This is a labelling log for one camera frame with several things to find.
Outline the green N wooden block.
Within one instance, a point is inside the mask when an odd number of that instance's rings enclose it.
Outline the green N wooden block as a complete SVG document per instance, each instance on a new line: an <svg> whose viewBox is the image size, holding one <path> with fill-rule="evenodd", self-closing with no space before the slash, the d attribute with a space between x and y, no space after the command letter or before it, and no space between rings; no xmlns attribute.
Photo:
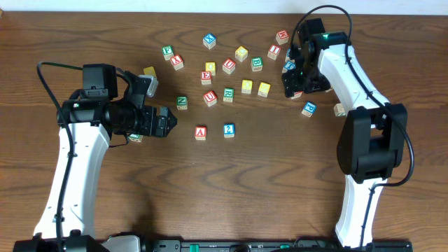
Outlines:
<svg viewBox="0 0 448 252"><path fill-rule="evenodd" d="M176 107L178 110L188 109L188 98L186 96L179 96L176 98Z"/></svg>

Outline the red A wooden block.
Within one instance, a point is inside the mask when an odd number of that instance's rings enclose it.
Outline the red A wooden block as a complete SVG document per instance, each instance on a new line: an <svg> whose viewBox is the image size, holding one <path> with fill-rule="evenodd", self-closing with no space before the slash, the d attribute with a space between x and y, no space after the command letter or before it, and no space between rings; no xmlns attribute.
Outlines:
<svg viewBox="0 0 448 252"><path fill-rule="evenodd" d="M195 139L205 141L207 139L207 128L204 126L197 126L195 128Z"/></svg>

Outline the red U wooden block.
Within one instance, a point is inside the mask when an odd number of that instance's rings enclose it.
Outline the red U wooden block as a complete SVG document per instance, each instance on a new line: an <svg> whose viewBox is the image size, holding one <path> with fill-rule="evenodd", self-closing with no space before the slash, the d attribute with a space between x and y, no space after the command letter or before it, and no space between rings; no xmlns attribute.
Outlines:
<svg viewBox="0 0 448 252"><path fill-rule="evenodd" d="M216 96L216 93L213 90L208 91L203 95L203 99L205 104L210 107L217 103L218 98Z"/></svg>

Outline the blue 2 wooden block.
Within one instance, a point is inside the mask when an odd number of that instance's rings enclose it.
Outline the blue 2 wooden block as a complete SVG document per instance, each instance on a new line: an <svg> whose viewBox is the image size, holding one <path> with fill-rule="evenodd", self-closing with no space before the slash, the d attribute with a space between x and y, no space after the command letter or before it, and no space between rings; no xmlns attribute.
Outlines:
<svg viewBox="0 0 448 252"><path fill-rule="evenodd" d="M225 138L232 138L235 136L235 125L233 123L224 124L223 135Z"/></svg>

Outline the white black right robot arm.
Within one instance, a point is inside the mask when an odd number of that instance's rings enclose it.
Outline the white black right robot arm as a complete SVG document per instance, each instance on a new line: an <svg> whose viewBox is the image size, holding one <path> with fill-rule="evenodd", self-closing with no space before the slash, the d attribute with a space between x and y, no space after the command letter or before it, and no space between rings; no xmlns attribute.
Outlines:
<svg viewBox="0 0 448 252"><path fill-rule="evenodd" d="M299 42L288 54L293 65L281 77L285 96L335 91L346 114L337 143L345 189L335 234L343 248L366 249L382 188L402 162L407 110L372 84L347 33L327 32L319 18L301 21L295 33Z"/></svg>

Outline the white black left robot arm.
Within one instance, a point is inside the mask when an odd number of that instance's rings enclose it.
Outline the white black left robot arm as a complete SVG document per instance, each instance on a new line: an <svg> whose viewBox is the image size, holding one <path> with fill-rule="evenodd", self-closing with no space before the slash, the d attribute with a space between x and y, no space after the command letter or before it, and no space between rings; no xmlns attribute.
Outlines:
<svg viewBox="0 0 448 252"><path fill-rule="evenodd" d="M152 251L153 244L131 232L95 239L99 173L112 135L166 137L177 119L169 108L147 106L158 87L147 70L134 75L110 64L80 67L83 86L63 103L52 94L59 125L59 156L43 215L18 251Z"/></svg>

